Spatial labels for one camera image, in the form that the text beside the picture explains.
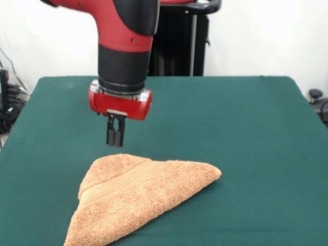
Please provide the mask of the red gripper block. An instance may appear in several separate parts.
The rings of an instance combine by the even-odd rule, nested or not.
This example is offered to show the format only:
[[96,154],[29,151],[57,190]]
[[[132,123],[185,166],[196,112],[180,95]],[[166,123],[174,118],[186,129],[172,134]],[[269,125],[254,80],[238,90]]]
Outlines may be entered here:
[[[134,120],[144,120],[152,104],[152,91],[144,89],[136,95],[110,94],[102,88],[98,80],[92,80],[88,100],[92,111],[97,114],[109,115],[107,123],[107,145],[123,147],[126,117]],[[115,130],[117,116],[118,129]]]

